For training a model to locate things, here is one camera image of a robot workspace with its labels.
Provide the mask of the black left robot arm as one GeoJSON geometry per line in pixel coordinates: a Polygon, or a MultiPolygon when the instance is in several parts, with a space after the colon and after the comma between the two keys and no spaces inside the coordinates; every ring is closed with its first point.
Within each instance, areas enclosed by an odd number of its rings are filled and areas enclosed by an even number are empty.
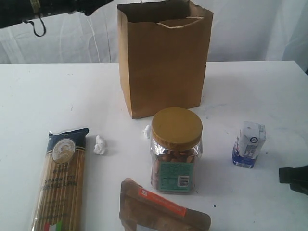
{"type": "Polygon", "coordinates": [[[0,27],[63,13],[93,14],[112,0],[0,0],[0,27]]]}

